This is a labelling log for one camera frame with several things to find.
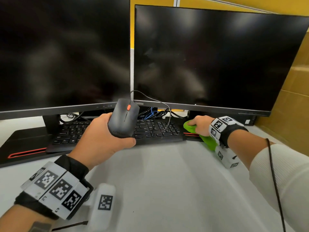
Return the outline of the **person's left hand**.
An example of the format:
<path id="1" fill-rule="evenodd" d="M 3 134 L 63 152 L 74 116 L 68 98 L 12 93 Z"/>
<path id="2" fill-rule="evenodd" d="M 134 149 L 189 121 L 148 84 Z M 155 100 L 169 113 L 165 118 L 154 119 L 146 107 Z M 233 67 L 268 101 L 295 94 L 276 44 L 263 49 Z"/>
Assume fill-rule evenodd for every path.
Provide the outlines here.
<path id="1" fill-rule="evenodd" d="M 110 138 L 113 136 L 108 129 L 108 121 L 112 113 L 104 113 L 95 118 L 86 128 L 76 147 L 68 154 L 72 159 L 92 170 L 112 157 L 116 152 L 110 149 Z"/>

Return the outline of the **person's right hand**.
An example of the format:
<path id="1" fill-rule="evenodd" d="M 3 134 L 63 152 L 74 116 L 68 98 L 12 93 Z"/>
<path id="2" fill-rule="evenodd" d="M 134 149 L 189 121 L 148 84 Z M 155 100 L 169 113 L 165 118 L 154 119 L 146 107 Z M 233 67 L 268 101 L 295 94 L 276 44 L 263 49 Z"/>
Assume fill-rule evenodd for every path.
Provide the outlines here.
<path id="1" fill-rule="evenodd" d="M 200 129 L 195 132 L 202 136 L 210 136 L 209 127 L 215 118 L 210 116 L 196 116 L 194 119 L 200 119 Z"/>

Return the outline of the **green cleaning cloth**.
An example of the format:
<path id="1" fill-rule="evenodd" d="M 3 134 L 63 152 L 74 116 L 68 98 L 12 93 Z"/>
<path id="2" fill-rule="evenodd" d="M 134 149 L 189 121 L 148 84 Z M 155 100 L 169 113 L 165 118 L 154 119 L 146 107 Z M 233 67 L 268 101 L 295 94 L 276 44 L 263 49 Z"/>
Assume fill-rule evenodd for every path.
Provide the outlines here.
<path id="1" fill-rule="evenodd" d="M 186 121 L 183 124 L 183 128 L 185 129 L 183 134 L 185 138 L 190 141 L 204 142 L 211 151 L 215 151 L 217 147 L 215 140 L 210 136 L 202 136 L 196 133 L 196 125 L 188 125 L 189 122 L 190 121 Z"/>

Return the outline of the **black mouse with red wheel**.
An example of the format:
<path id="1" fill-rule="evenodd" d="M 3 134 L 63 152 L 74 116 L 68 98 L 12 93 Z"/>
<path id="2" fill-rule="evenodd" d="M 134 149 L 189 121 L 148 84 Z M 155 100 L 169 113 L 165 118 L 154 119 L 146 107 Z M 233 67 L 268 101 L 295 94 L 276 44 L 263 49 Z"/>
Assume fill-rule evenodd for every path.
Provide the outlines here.
<path id="1" fill-rule="evenodd" d="M 120 98 L 108 121 L 110 133 L 117 138 L 133 136 L 140 107 L 130 99 Z"/>

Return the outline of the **person's left forearm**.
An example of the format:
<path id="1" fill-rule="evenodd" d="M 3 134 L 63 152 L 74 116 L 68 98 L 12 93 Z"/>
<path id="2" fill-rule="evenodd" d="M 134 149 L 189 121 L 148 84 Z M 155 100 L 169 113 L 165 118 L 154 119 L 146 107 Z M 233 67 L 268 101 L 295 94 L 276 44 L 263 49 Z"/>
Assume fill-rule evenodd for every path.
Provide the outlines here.
<path id="1" fill-rule="evenodd" d="M 29 208 L 13 205 L 0 217 L 0 232 L 51 232 L 55 222 Z"/>

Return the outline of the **person's right forearm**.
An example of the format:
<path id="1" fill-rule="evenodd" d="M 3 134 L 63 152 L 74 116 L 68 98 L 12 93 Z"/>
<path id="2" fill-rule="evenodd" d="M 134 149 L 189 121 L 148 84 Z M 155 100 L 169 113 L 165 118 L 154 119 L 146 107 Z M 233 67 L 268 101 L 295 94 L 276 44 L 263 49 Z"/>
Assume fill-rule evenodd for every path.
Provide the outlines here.
<path id="1" fill-rule="evenodd" d="M 295 232 L 309 232 L 309 157 L 245 130 L 228 138 L 249 179 Z"/>

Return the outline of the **black monitor stand base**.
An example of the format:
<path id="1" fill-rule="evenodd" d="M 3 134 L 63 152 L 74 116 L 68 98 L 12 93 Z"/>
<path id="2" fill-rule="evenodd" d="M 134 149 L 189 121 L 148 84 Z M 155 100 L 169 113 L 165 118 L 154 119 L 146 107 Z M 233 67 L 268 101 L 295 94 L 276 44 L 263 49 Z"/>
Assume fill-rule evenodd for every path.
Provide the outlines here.
<path id="1" fill-rule="evenodd" d="M 171 121 L 174 122 L 178 126 L 179 131 L 182 133 L 182 135 L 184 137 L 184 140 L 203 142 L 203 140 L 201 139 L 201 137 L 199 137 L 198 134 L 190 133 L 189 131 L 187 131 L 186 129 L 183 128 L 183 124 L 186 121 L 191 120 L 198 115 L 200 115 L 200 116 L 204 116 L 204 115 L 213 116 L 211 114 L 211 112 L 200 112 L 200 111 L 191 111 L 191 110 L 188 110 L 188 111 L 184 110 L 184 111 L 181 111 L 181 112 L 172 113 Z"/>

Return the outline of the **right wristband with marker tags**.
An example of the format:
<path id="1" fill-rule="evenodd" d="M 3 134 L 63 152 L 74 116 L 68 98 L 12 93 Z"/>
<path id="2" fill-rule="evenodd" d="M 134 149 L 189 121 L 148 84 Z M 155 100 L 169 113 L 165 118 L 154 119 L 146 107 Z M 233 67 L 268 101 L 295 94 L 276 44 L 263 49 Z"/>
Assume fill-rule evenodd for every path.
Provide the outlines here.
<path id="1" fill-rule="evenodd" d="M 215 118 L 209 126 L 209 135 L 221 148 L 229 148 L 228 138 L 235 130 L 248 130 L 243 124 L 234 120 L 231 117 L 223 116 Z"/>

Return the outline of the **wristband with marker tags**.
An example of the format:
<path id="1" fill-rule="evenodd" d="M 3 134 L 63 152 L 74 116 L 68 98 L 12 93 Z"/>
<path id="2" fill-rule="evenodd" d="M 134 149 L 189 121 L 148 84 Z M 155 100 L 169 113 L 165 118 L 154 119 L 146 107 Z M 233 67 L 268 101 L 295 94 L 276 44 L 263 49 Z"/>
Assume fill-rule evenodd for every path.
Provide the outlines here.
<path id="1" fill-rule="evenodd" d="M 79 161 L 60 156 L 47 162 L 22 186 L 14 201 L 52 220 L 70 220 L 94 187 L 85 180 L 89 169 Z"/>
<path id="2" fill-rule="evenodd" d="M 243 124 L 234 120 L 231 117 L 223 116 L 215 118 L 209 126 L 209 135 L 221 148 L 229 148 L 228 138 L 235 130 L 248 130 Z"/>

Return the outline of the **black keyboard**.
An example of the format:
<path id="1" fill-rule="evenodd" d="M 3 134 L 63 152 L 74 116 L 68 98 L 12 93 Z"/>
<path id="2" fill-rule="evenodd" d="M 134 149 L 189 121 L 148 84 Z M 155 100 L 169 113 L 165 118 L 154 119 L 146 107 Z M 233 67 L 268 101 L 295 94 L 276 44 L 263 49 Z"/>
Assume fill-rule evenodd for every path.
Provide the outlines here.
<path id="1" fill-rule="evenodd" d="M 184 141 L 183 129 L 173 121 L 168 124 L 168 121 L 169 119 L 137 120 L 133 133 L 136 145 Z M 72 151 L 90 124 L 91 121 L 82 120 L 65 122 L 46 148 L 46 153 Z"/>

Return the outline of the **black monitor with thin bezel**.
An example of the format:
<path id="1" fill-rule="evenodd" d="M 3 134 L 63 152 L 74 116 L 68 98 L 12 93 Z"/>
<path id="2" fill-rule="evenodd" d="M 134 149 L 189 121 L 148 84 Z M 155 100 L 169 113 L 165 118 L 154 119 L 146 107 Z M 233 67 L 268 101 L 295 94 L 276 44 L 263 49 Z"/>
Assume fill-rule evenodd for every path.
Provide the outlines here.
<path id="1" fill-rule="evenodd" d="M 171 108 L 268 117 L 309 16 L 135 5 L 134 90 Z"/>

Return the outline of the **left wristband with marker tags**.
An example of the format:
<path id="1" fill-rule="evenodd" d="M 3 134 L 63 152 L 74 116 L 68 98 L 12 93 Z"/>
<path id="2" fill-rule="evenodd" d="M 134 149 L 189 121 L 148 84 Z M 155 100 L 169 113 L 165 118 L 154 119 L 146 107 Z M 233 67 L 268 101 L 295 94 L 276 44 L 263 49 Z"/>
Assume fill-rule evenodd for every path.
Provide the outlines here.
<path id="1" fill-rule="evenodd" d="M 94 187 L 85 180 L 89 169 L 79 161 L 60 156 L 47 162 L 22 186 L 14 201 L 52 220 L 70 220 Z"/>

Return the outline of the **black red-striped monitor base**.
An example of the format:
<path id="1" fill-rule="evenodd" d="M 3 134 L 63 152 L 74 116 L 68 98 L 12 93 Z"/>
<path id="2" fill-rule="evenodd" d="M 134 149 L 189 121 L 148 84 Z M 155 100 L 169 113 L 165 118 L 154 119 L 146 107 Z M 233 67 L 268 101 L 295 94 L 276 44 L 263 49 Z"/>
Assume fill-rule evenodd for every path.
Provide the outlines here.
<path id="1" fill-rule="evenodd" d="M 53 134 L 59 130 L 60 115 L 43 116 L 43 120 L 45 126 L 14 131 L 0 146 L 0 168 L 64 154 L 64 152 L 46 153 Z"/>

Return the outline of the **brown cardboard box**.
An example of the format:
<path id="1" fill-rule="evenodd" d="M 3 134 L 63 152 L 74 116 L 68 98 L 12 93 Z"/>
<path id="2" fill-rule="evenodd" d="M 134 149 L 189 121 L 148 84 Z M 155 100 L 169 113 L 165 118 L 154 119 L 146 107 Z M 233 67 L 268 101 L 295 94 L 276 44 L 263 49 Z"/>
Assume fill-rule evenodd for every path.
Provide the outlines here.
<path id="1" fill-rule="evenodd" d="M 256 126 L 309 156 L 309 32 L 306 33 L 270 117 Z"/>

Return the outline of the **black zip tie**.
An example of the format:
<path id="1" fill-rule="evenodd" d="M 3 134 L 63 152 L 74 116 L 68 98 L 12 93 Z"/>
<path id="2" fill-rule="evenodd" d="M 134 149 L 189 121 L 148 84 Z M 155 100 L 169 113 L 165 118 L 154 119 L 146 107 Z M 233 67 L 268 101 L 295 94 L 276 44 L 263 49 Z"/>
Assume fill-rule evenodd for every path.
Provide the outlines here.
<path id="1" fill-rule="evenodd" d="M 75 227 L 75 226 L 80 226 L 80 225 L 87 225 L 88 221 L 83 221 L 83 222 L 78 222 L 78 223 L 74 223 L 71 225 L 66 225 L 66 226 L 61 226 L 61 227 L 57 227 L 57 228 L 53 228 L 51 231 L 58 231 L 58 230 L 63 230 L 63 229 L 67 229 L 70 227 Z"/>

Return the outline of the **large black computer monitor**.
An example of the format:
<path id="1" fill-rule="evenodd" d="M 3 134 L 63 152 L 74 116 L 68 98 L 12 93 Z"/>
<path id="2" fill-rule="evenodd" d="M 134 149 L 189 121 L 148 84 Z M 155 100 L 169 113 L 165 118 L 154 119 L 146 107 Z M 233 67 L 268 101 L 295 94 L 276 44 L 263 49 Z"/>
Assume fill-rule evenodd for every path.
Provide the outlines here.
<path id="1" fill-rule="evenodd" d="M 130 0 L 0 0 L 0 120 L 130 93 Z"/>

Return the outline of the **grey partition frame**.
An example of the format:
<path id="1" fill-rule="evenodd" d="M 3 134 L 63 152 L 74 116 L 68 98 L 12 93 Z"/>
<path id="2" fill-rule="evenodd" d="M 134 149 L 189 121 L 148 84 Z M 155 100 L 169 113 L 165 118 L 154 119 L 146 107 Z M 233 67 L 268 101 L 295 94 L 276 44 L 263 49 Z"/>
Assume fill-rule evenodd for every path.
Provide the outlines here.
<path id="1" fill-rule="evenodd" d="M 174 0 L 173 6 L 184 7 L 184 8 L 276 14 L 275 12 L 266 11 L 254 7 L 248 7 L 241 4 L 235 4 L 223 0 Z"/>

